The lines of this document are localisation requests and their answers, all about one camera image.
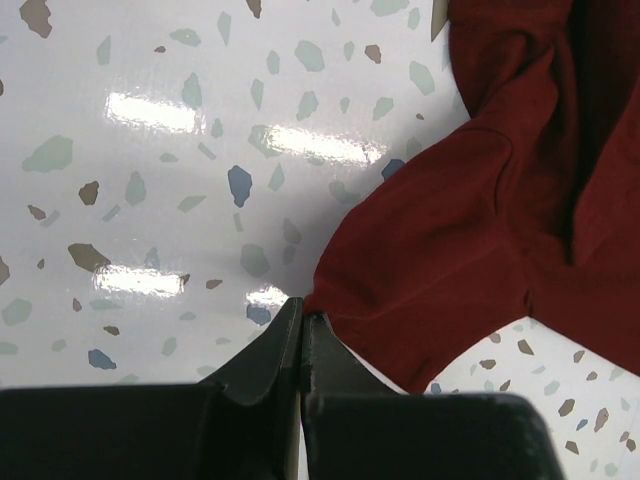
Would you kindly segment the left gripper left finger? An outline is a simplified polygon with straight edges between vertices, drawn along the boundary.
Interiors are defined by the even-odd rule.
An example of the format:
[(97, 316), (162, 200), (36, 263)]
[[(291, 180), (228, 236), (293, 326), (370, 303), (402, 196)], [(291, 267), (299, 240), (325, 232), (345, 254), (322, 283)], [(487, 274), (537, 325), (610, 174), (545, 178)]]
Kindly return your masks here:
[(199, 479), (296, 479), (300, 441), (302, 300), (290, 298), (264, 332), (200, 382)]

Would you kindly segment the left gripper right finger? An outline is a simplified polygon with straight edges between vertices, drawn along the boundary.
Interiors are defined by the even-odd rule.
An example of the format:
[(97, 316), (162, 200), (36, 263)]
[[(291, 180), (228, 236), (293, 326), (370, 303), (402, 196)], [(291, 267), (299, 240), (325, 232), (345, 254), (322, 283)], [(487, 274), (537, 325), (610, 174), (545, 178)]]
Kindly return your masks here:
[(301, 391), (311, 479), (428, 477), (425, 396), (373, 375), (322, 314), (304, 319)]

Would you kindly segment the dark red t shirt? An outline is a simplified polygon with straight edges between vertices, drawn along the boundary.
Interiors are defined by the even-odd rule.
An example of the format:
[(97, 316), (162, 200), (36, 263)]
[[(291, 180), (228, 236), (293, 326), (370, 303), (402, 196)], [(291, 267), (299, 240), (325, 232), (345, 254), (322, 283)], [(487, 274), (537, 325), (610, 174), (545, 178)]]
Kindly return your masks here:
[(452, 1), (469, 120), (344, 219), (305, 299), (412, 393), (532, 317), (639, 369), (639, 5)]

